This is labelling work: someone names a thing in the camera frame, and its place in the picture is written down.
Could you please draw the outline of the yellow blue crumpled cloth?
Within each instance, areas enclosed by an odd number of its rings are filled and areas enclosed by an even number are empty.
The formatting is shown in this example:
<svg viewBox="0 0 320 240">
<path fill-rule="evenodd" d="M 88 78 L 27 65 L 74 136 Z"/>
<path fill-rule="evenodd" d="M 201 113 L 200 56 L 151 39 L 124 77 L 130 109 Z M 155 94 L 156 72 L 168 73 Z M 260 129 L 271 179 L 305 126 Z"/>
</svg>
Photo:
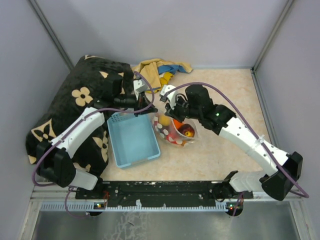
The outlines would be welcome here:
<svg viewBox="0 0 320 240">
<path fill-rule="evenodd" d="M 144 60 L 131 69 L 145 77 L 156 92 L 167 85 L 177 72 L 189 74 L 193 71 L 189 63 L 168 61 L 162 58 Z"/>
</svg>

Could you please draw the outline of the orange tangerine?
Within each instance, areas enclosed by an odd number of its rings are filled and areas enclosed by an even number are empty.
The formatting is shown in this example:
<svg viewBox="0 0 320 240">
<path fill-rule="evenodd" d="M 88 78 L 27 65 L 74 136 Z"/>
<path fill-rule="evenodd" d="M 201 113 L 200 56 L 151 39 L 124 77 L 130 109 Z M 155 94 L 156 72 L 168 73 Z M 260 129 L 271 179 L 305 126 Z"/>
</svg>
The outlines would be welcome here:
<svg viewBox="0 0 320 240">
<path fill-rule="evenodd" d="M 175 128 L 178 130 L 184 123 L 183 122 L 179 122 L 176 119 L 173 119 L 173 124 L 174 124 Z"/>
</svg>

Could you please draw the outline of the light blue plastic basket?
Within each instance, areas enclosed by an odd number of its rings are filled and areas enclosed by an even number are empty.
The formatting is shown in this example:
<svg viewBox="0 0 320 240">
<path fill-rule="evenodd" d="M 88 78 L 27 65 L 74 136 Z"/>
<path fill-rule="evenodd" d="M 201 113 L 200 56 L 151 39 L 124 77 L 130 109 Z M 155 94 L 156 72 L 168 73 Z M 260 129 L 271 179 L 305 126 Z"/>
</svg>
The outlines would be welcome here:
<svg viewBox="0 0 320 240">
<path fill-rule="evenodd" d="M 149 115 L 117 112 L 108 120 L 115 164 L 125 169 L 160 157 L 161 150 Z"/>
</svg>

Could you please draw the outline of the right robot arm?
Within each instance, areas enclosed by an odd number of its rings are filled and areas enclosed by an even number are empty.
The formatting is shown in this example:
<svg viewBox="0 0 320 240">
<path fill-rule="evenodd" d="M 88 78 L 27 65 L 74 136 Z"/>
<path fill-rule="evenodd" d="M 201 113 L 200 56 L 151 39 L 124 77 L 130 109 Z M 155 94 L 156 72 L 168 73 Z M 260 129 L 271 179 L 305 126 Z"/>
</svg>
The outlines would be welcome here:
<svg viewBox="0 0 320 240">
<path fill-rule="evenodd" d="M 277 148 L 258 136 L 245 121 L 238 109 L 215 104 L 210 98 L 206 83 L 184 84 L 185 96 L 173 85 L 165 85 L 160 92 L 165 102 L 165 114 L 182 122 L 197 120 L 205 129 L 235 144 L 262 168 L 256 172 L 231 174 L 223 185 L 223 192 L 235 198 L 240 192 L 264 191 L 271 198 L 282 201 L 301 176 L 303 157 Z"/>
</svg>

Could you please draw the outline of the red pear shaped fruit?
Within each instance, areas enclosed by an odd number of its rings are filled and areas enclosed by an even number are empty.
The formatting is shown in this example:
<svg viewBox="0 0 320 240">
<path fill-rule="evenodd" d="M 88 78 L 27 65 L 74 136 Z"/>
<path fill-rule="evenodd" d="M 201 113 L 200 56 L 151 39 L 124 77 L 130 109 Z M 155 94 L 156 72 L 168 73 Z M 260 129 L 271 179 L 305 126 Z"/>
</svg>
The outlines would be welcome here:
<svg viewBox="0 0 320 240">
<path fill-rule="evenodd" d="M 170 132 L 167 136 L 166 136 L 166 140 L 172 144 L 179 144 L 179 136 L 175 133 L 175 132 Z"/>
</svg>

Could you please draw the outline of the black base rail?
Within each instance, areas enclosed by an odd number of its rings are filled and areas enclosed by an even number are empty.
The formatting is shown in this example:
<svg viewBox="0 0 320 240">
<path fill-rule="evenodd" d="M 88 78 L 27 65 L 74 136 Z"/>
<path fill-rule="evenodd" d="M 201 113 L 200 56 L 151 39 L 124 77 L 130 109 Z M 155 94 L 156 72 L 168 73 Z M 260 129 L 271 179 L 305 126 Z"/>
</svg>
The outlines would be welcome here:
<svg viewBox="0 0 320 240">
<path fill-rule="evenodd" d="M 159 209 L 204 209 L 221 206 L 230 216 L 239 216 L 244 194 L 226 181 L 103 181 L 93 190 L 77 188 L 77 200 L 102 200 L 101 208 L 143 207 Z"/>
</svg>

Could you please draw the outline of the clear zip top bag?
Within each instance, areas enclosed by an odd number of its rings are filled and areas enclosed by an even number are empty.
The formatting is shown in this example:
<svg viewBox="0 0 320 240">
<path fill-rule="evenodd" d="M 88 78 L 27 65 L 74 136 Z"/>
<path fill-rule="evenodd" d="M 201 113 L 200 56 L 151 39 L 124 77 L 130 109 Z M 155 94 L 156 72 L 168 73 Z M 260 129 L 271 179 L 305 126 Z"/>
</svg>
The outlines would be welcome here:
<svg viewBox="0 0 320 240">
<path fill-rule="evenodd" d="M 192 120 L 189 120 L 189 119 L 185 119 L 183 121 L 183 124 L 190 124 L 194 130 L 195 130 L 195 135 L 194 137 L 186 137 L 184 135 L 182 135 L 178 129 L 176 129 L 175 125 L 174 125 L 174 122 L 173 122 L 173 118 L 170 117 L 171 119 L 171 123 L 170 125 L 168 126 L 163 126 L 161 124 L 159 124 L 159 116 L 160 115 L 165 115 L 164 113 L 162 112 L 157 112 L 157 113 L 153 113 L 150 117 L 150 120 L 151 120 L 151 125 L 155 131 L 155 133 L 164 141 L 166 141 L 167 143 L 170 143 L 167 141 L 167 135 L 169 133 L 176 133 L 178 136 L 179 136 L 179 144 L 172 144 L 172 145 L 175 145 L 175 146 L 180 146 L 180 147 L 184 147 L 188 144 L 191 144 L 193 143 L 197 138 L 198 138 L 198 132 L 197 132 L 197 129 L 196 129 L 196 126 L 194 124 L 194 122 Z"/>
</svg>

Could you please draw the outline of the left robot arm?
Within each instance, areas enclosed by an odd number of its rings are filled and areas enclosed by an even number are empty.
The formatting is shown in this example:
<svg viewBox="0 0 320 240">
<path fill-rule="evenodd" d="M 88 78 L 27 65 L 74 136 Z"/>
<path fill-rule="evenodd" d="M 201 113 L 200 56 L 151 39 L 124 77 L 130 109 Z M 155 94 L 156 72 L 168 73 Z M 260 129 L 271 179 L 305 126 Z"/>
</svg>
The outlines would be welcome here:
<svg viewBox="0 0 320 240">
<path fill-rule="evenodd" d="M 58 185 L 62 188 L 82 188 L 87 194 L 97 199 L 103 195 L 104 186 L 99 178 L 87 171 L 77 169 L 73 157 L 83 142 L 106 120 L 116 112 L 133 114 L 154 113 L 154 90 L 148 80 L 135 71 L 137 79 L 133 81 L 133 93 L 121 93 L 120 80 L 108 81 L 106 100 L 95 100 L 86 107 L 82 114 L 60 135 L 51 142 L 39 143 L 36 148 L 36 164 L 31 179 L 35 186 L 39 175 L 50 182 L 48 186 Z"/>
</svg>

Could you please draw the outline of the dark red apple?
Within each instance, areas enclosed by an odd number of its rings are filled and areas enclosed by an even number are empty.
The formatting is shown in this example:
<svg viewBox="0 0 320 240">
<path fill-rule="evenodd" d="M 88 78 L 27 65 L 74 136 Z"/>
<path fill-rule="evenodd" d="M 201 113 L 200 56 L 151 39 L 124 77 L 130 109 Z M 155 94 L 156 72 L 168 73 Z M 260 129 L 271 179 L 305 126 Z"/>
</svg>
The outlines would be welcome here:
<svg viewBox="0 0 320 240">
<path fill-rule="evenodd" d="M 178 131 L 188 138 L 193 138 L 195 136 L 194 128 L 188 123 L 181 125 Z"/>
</svg>

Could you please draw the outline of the yellow peach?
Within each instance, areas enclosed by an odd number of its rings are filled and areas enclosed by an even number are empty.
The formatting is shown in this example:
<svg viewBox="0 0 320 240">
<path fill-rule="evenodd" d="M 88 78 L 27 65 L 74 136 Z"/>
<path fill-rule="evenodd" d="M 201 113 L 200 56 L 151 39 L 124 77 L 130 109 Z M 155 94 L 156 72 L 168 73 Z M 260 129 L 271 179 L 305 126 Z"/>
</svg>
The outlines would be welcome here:
<svg viewBox="0 0 320 240">
<path fill-rule="evenodd" d="M 158 123 L 162 126 L 169 126 L 171 124 L 171 118 L 162 114 L 158 117 Z"/>
</svg>

